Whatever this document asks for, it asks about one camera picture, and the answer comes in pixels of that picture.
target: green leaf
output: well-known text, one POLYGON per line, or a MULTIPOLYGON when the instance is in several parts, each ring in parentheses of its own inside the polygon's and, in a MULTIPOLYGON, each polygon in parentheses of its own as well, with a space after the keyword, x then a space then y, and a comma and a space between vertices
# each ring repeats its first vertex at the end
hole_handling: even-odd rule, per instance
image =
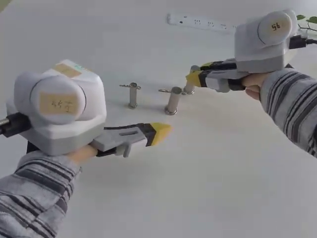
POLYGON ((305 19, 306 17, 305 16, 303 16, 303 15, 297 15, 297 20, 299 21, 299 20, 303 20, 303 19, 305 19))
POLYGON ((307 22, 310 23, 315 23, 317 24, 317 16, 312 16, 311 18, 309 18, 308 20, 306 20, 307 22))

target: power strip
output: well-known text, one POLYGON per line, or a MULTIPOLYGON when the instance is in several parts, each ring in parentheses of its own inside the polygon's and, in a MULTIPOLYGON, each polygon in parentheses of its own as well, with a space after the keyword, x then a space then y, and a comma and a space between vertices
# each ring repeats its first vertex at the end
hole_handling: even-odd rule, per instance
POLYGON ((212 19, 203 18, 200 16, 188 16, 181 14, 168 14, 167 22, 170 25, 186 26, 201 30, 221 31, 226 33, 234 33, 237 26, 228 25, 223 22, 218 22, 212 19))

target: gray striped shirt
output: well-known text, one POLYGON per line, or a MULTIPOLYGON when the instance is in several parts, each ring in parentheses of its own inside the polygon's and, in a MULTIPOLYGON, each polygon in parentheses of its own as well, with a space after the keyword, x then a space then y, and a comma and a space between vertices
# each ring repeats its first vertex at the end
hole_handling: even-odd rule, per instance
POLYGON ((317 80, 293 69, 273 72, 261 88, 265 112, 295 145, 317 157, 317 80))
MULTIPOLYGON (((293 69, 271 73, 261 103, 293 143, 317 157, 315 79, 293 69)), ((0 237, 55 237, 80 172, 66 156, 35 151, 22 157, 14 174, 0 179, 0 237)))
POLYGON ((22 157, 14 174, 0 179, 0 237, 56 237, 80 172, 66 156, 22 157))

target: metal pin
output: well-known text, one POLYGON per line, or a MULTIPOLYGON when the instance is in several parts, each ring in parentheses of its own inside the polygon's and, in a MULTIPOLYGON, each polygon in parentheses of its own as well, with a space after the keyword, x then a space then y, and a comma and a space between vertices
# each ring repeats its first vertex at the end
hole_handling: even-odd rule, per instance
MULTIPOLYGON (((193 65, 190 68, 190 72, 196 71, 196 70, 200 70, 200 67, 197 65, 193 65)), ((186 86, 184 87, 184 92, 188 95, 192 95, 195 92, 195 86, 189 82, 186 83, 186 86)))
POLYGON ((171 93, 171 90, 167 90, 167 89, 159 89, 158 91, 161 92, 161 93, 171 93))
POLYGON ((130 83, 130 85, 119 85, 120 87, 130 88, 130 102, 128 107, 130 109, 136 109, 137 104, 137 90, 141 89, 136 83, 130 83))
POLYGON ((177 113, 177 106, 182 94, 182 89, 180 87, 173 87, 170 93, 168 104, 165 107, 165 113, 167 115, 175 115, 177 113))

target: cylindrical post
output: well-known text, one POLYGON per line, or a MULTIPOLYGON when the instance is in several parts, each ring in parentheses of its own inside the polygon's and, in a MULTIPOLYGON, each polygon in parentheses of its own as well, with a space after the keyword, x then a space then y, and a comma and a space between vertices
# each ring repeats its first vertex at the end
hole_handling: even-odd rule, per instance
POLYGON ((179 87, 173 87, 170 92, 168 104, 165 107, 165 113, 167 115, 175 115, 177 113, 177 106, 179 99, 182 95, 182 89, 179 87))
POLYGON ((138 85, 136 83, 130 83, 130 103, 129 103, 129 108, 130 109, 135 109, 138 104, 137 104, 137 87, 138 85))
MULTIPOLYGON (((193 72, 193 71, 196 71, 196 70, 200 70, 200 67, 197 66, 197 65, 193 65, 191 68, 190 68, 190 72, 193 72)), ((193 94, 195 92, 195 86, 189 82, 186 83, 186 86, 184 87, 184 92, 186 94, 193 94)))

